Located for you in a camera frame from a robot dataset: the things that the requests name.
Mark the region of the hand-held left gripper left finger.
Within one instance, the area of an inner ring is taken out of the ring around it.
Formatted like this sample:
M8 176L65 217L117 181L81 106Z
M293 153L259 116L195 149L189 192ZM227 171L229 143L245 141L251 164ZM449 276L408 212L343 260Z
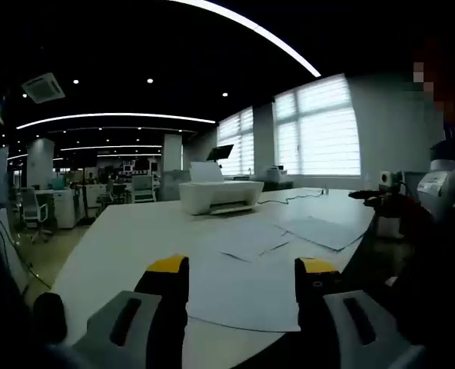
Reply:
M159 259L93 313L72 347L86 368L180 368L188 292L188 257Z

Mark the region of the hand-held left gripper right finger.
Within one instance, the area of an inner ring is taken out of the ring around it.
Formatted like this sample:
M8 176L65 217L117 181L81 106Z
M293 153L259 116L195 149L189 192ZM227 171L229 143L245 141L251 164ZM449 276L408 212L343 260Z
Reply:
M390 310L363 290L349 290L330 263L294 260L298 324L316 368L425 368L426 348L398 330Z

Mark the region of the person's right hand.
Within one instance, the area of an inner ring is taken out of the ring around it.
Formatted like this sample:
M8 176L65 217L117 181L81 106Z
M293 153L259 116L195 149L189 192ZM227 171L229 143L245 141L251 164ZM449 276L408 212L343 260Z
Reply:
M385 218L400 218L403 221L416 221L427 215L427 211L420 204L402 194L383 196L377 213Z

